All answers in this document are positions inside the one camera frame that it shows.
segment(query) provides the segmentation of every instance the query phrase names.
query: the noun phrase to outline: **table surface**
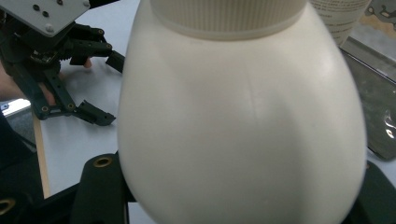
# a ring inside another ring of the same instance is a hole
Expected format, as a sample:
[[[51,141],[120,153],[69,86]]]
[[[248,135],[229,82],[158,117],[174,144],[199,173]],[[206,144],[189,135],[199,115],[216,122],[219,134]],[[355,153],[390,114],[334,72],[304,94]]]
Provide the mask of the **table surface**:
[[[122,0],[89,10],[77,23],[105,30],[105,38],[113,49],[125,55],[138,0]],[[83,100],[118,114],[122,75],[105,64],[104,58],[92,58],[92,68],[63,62],[65,86],[79,105]],[[35,133],[39,148],[40,169],[45,196],[60,192],[79,182],[86,161],[118,149],[116,119],[100,127],[74,117],[36,120]],[[377,164],[396,186],[396,161],[382,162],[368,152],[368,159]],[[154,223],[137,205],[130,206],[132,223]]]

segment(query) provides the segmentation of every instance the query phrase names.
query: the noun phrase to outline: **human hand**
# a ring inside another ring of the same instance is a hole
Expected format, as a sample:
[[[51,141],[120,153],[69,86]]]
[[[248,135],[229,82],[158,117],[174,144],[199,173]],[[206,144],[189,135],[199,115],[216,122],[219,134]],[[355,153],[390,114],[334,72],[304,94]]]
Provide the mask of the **human hand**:
[[[91,60],[88,59],[85,62],[84,67],[90,68],[92,66]],[[38,83],[38,86],[43,91],[44,96],[49,103],[49,105],[56,105],[55,98],[47,87],[43,83]],[[13,99],[23,98],[26,99],[26,96],[23,94],[21,89],[15,83],[13,78],[9,76],[4,70],[3,65],[0,63],[0,101],[8,101]]]

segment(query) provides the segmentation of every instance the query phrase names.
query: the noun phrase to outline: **ribbed white cap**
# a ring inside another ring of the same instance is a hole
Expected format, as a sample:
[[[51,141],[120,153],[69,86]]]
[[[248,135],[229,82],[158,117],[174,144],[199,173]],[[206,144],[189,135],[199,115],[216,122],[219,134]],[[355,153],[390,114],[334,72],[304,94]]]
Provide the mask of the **ribbed white cap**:
[[[170,28],[209,39],[269,35],[298,20],[306,0],[150,0]]]

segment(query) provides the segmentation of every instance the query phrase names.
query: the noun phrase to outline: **bottle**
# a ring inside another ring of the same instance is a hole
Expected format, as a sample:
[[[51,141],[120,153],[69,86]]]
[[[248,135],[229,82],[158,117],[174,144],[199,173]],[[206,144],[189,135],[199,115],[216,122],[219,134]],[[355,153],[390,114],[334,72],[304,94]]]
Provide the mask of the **bottle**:
[[[341,47],[371,0],[310,0]]]
[[[305,0],[142,0],[119,153],[158,223],[340,223],[365,131],[347,65]]]

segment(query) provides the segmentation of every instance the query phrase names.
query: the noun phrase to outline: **perforated metal plate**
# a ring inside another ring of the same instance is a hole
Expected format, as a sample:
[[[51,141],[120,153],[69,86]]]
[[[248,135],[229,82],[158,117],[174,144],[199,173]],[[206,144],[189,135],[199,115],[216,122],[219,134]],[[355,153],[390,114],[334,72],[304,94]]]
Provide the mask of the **perforated metal plate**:
[[[45,36],[54,36],[90,9],[89,0],[1,0],[0,8]]]

